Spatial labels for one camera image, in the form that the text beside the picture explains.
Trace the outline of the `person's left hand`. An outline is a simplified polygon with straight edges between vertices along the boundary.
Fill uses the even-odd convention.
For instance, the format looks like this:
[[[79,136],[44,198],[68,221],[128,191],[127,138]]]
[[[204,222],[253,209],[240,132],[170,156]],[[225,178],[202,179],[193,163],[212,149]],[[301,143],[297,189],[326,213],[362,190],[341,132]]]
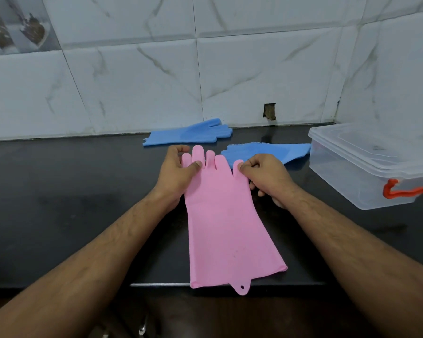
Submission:
[[[161,165],[153,191],[167,204],[168,212],[178,205],[181,196],[190,185],[181,182],[182,159],[192,157],[189,151],[190,147],[187,145],[169,146]]]

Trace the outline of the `person's right hand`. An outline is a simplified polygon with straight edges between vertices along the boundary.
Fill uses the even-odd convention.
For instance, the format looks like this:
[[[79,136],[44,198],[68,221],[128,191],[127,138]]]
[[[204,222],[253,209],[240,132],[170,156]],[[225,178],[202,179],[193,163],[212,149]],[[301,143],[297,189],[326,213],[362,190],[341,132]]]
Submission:
[[[271,154],[256,154],[246,162],[258,163],[258,176],[247,177],[250,188],[258,189],[258,196],[270,196],[285,210],[297,211],[303,206],[304,192],[292,180],[284,164]]]

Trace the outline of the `pink silicone glove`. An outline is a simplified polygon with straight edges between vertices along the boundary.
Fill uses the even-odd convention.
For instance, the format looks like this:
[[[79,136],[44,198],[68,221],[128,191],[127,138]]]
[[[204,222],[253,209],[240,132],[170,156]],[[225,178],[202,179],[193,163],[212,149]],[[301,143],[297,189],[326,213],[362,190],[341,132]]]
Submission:
[[[182,156],[185,168],[201,162],[187,188],[190,286],[229,284],[246,295],[251,281],[288,269],[254,207],[248,178],[223,155],[200,145]]]

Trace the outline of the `person's right forearm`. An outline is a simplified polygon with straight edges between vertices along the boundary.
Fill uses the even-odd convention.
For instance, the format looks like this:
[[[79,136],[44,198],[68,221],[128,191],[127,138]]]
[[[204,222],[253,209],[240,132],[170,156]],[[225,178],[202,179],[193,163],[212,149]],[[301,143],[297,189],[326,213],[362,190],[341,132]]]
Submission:
[[[423,338],[422,264],[299,187],[275,197],[379,332],[391,338]]]

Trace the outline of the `person's left forearm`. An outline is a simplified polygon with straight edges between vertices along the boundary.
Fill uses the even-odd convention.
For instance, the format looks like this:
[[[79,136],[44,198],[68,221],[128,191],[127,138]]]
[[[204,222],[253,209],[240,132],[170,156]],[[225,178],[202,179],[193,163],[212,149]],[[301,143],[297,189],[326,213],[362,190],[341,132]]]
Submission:
[[[0,309],[0,338],[86,335],[183,193],[155,187],[89,244],[20,292]]]

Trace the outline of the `blue bristled silicone glove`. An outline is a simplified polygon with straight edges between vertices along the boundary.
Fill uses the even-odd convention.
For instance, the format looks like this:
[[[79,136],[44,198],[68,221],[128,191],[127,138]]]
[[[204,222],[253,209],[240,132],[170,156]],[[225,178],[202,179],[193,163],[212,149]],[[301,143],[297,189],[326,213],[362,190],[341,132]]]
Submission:
[[[244,144],[228,145],[221,152],[229,166],[233,167],[237,160],[247,161],[256,154],[271,154],[282,164],[287,164],[295,159],[305,157],[310,153],[310,143],[301,144],[271,144],[263,142],[249,142]]]

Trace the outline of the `blue smooth silicone glove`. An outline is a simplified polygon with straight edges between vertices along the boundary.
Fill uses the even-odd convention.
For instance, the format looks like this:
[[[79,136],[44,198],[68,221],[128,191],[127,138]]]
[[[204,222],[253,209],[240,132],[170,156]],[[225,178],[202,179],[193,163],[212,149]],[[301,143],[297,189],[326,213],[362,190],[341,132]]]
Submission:
[[[220,119],[210,119],[188,127],[152,131],[143,140],[143,146],[160,146],[186,143],[214,143],[219,138],[231,137],[233,129]]]

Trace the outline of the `clear plastic storage box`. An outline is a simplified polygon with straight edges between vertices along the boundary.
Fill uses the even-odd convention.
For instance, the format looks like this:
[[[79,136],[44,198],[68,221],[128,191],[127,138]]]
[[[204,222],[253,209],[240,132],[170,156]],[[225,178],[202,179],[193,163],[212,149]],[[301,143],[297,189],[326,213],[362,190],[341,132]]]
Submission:
[[[383,187],[389,179],[399,180],[392,190],[423,187],[423,177],[406,179],[399,176],[376,176],[316,139],[312,139],[311,145],[309,159],[311,170],[361,210],[409,204],[419,197],[386,199],[383,197]]]

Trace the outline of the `clear plastic box lid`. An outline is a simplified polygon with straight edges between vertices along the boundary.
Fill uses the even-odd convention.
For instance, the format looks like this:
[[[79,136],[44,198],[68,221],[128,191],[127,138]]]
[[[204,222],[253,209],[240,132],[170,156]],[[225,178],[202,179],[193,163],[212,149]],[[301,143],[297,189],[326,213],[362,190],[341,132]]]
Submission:
[[[374,176],[423,177],[423,146],[377,127],[357,123],[312,127],[309,137]]]

